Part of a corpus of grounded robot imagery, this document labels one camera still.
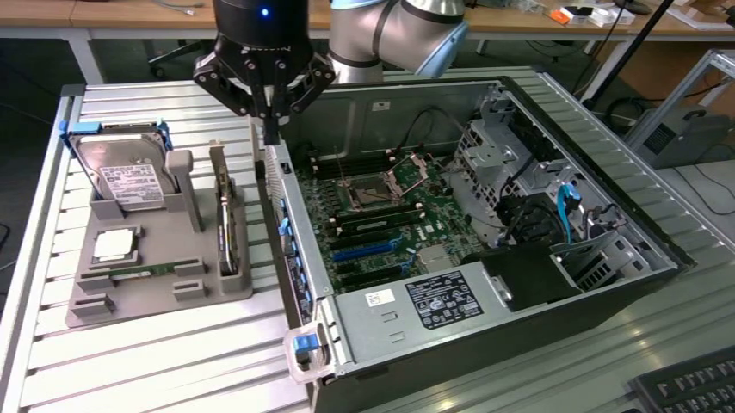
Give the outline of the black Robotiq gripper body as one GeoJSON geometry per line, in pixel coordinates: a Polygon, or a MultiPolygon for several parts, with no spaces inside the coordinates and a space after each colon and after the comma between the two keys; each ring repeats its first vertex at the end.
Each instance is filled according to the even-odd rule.
{"type": "Polygon", "coordinates": [[[279,51],[313,51],[305,1],[215,1],[216,40],[231,40],[259,56],[268,102],[279,51]]]}

